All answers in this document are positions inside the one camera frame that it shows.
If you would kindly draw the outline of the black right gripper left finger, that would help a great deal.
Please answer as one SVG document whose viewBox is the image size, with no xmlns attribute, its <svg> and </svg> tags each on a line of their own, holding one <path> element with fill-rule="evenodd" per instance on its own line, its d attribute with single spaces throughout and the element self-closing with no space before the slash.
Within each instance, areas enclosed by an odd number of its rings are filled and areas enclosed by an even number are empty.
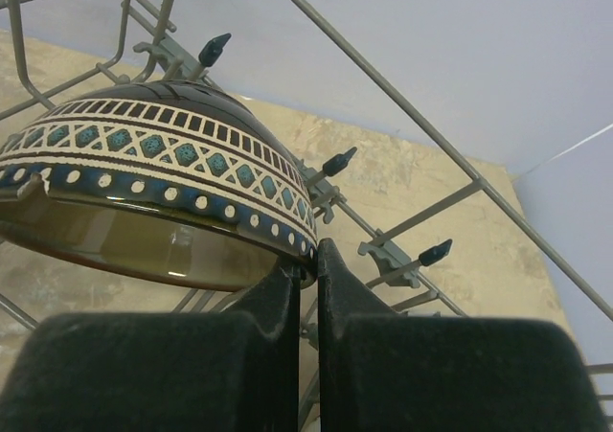
<svg viewBox="0 0 613 432">
<path fill-rule="evenodd" d="M 301 268 L 206 313 L 43 321 L 1 393 L 5 431 L 294 431 Z"/>
</svg>

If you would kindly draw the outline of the brown glazed bowl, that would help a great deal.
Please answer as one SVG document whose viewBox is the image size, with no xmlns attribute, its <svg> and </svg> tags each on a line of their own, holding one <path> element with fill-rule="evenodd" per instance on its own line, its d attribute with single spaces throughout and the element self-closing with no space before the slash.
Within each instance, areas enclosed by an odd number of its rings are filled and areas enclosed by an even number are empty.
<svg viewBox="0 0 613 432">
<path fill-rule="evenodd" d="M 1 236 L 147 281 L 238 291 L 279 261 L 317 269 L 317 228 L 289 151 L 241 102 L 201 83 L 106 87 L 1 147 Z"/>
</svg>

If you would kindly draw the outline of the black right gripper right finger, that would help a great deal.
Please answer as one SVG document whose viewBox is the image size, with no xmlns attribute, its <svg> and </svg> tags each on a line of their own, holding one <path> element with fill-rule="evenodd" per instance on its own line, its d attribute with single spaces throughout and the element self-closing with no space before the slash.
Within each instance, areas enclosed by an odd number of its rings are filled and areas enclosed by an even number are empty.
<svg viewBox="0 0 613 432">
<path fill-rule="evenodd" d="M 404 316 L 318 247 L 325 431 L 604 431 L 580 354 L 542 320 Z"/>
</svg>

